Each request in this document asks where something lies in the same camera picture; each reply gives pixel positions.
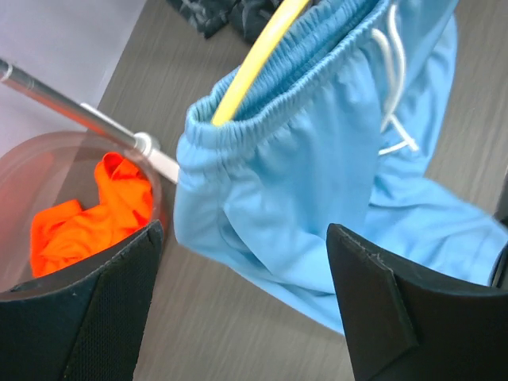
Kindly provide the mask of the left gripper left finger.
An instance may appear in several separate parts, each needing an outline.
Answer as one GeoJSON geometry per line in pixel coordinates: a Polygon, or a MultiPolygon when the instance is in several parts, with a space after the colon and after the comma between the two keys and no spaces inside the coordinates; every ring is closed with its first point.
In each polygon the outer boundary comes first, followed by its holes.
{"type": "Polygon", "coordinates": [[[3,380],[131,380],[163,251],[154,221],[1,293],[3,380]]]}

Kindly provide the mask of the yellow hanger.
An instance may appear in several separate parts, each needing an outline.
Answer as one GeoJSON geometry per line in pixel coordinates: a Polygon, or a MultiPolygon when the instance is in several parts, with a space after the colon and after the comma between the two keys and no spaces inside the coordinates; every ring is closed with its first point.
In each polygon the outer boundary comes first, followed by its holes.
{"type": "Polygon", "coordinates": [[[283,36],[295,22],[298,16],[308,6],[307,0],[282,1],[279,8],[251,47],[242,65],[239,67],[233,81],[221,99],[211,118],[211,124],[221,127],[231,121],[244,97],[248,93],[257,76],[263,69],[270,55],[274,52],[283,36]]]}

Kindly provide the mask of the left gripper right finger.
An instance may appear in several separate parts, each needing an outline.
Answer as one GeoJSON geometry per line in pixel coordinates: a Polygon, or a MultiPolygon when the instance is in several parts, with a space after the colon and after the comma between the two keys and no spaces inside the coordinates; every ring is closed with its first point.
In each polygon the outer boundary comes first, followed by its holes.
{"type": "Polygon", "coordinates": [[[357,380],[504,380],[507,293],[384,250],[342,225],[326,247],[357,380]]]}

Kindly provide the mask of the light blue shorts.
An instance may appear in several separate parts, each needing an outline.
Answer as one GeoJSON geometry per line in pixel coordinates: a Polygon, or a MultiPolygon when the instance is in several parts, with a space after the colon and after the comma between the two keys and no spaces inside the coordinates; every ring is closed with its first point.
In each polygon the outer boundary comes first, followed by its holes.
{"type": "Polygon", "coordinates": [[[454,1],[322,1],[291,27],[235,118],[232,77],[177,148],[177,241],[343,332],[326,252],[340,224],[413,262],[490,283],[507,231],[425,177],[456,66],[454,1]]]}

